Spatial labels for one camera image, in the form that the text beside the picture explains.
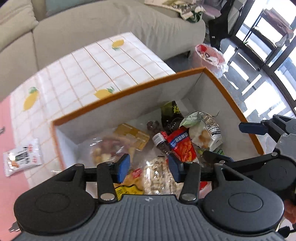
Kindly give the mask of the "person's right hand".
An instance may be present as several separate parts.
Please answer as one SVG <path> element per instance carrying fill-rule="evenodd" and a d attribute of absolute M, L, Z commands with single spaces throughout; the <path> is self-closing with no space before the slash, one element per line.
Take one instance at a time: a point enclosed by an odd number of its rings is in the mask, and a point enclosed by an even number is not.
<path fill-rule="evenodd" d="M 288 199 L 284 201 L 284 205 L 285 205 L 284 217 L 287 220 L 289 220 L 292 224 L 295 224 L 296 223 L 296 206 Z"/>

